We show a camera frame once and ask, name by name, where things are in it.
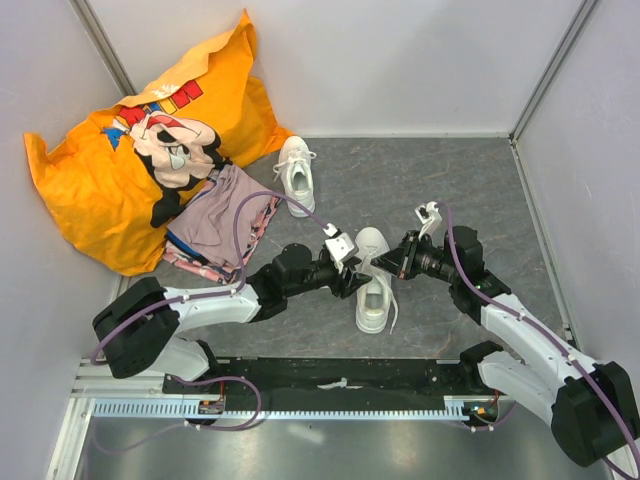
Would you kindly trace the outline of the white sneaker with laces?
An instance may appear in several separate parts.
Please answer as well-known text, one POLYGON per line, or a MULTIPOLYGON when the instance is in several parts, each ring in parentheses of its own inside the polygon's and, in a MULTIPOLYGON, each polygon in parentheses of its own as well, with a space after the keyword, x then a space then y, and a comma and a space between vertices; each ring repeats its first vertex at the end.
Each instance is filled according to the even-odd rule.
POLYGON ((365 227, 356 235, 357 257, 365 272, 373 279, 356 294, 356 326, 367 334, 381 333, 392 315, 389 333, 392 334, 399 316, 398 303, 392 289, 392 276, 371 265, 371 260, 390 250, 383 234, 374 227, 365 227))

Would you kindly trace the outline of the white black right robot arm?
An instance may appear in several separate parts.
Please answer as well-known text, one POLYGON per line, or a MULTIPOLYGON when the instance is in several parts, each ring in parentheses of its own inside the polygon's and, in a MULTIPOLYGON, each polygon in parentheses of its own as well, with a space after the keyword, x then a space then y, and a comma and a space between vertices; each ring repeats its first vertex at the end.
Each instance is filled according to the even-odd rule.
POLYGON ((581 467, 607 461, 622 448, 639 457, 639 412, 627 372, 583 354, 532 315, 486 268, 476 230, 451 227, 441 247, 429 235, 409 231, 371 263, 399 280, 425 274, 447 283, 458 310, 510 346, 472 348, 477 359, 457 371, 465 391, 488 387, 506 394, 541 419, 581 467))

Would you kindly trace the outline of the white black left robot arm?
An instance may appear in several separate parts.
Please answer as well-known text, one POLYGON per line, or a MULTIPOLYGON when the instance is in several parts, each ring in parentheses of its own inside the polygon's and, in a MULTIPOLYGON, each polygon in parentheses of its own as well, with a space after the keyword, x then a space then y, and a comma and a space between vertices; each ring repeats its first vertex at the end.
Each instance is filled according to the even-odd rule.
POLYGON ((145 277, 94 318, 101 362, 116 379, 152 371, 177 376, 198 393, 211 392, 220 378, 214 355, 205 342, 186 339, 186 332, 265 321, 284 312, 290 298, 323 288, 347 298, 372 279, 358 270, 359 262, 351 257, 337 266, 327 248, 314 257, 306 246, 289 244, 232 285, 177 289, 145 277))

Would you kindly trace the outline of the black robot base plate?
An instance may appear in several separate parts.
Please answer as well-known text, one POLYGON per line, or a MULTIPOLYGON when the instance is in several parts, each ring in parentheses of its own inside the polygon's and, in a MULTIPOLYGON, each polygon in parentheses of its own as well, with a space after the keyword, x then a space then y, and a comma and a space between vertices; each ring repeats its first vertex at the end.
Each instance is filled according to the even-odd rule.
POLYGON ((447 398, 494 410, 508 399, 458 360, 222 357, 214 375, 253 383, 266 413, 442 410, 447 398))

